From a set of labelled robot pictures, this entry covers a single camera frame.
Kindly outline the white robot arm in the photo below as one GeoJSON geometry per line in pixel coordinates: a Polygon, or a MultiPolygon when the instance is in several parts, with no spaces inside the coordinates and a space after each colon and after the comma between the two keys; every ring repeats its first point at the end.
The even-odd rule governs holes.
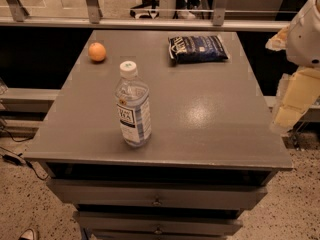
{"type": "Polygon", "coordinates": [[[265,47],[284,50],[287,60],[298,66],[291,76],[281,77],[272,109],[270,130],[284,134],[320,97],[320,0],[307,0],[290,24],[265,47]]]}

